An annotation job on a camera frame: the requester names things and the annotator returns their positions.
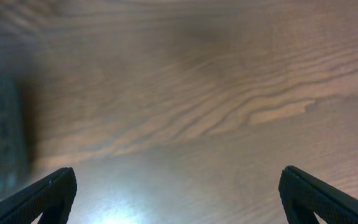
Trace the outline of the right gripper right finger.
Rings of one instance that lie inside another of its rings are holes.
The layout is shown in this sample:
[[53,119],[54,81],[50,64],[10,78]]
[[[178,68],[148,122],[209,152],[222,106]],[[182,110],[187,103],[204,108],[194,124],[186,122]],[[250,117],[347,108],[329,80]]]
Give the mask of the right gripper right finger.
[[282,170],[278,186],[289,224],[358,224],[358,199],[332,187],[295,166]]

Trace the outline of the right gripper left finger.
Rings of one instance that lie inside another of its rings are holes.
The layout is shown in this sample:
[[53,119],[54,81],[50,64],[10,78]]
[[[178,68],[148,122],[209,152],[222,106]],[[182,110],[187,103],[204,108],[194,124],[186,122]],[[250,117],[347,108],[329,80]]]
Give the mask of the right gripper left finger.
[[0,224],[66,224],[77,191],[75,172],[64,167],[0,201]]

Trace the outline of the grey plastic basket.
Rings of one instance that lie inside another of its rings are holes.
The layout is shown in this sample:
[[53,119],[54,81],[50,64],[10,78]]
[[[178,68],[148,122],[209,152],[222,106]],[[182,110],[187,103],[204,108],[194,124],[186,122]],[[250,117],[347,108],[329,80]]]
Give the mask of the grey plastic basket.
[[21,187],[28,168],[20,93],[15,81],[0,73],[0,201]]

